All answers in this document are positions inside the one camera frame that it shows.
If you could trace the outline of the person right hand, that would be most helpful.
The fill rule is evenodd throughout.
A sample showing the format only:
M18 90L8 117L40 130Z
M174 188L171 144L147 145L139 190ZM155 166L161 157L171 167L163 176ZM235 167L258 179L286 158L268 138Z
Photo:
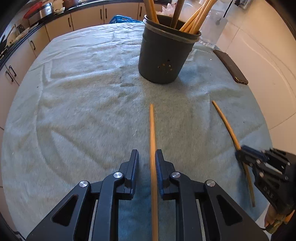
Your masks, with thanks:
M264 218L264 227L265 231L267 231L270 234L273 234L276 232L276 230L282 225L282 224L288 224L288 222L291 220L295 210L293 210L288 215L278 214L275 208L270 204L267 209L267 213Z

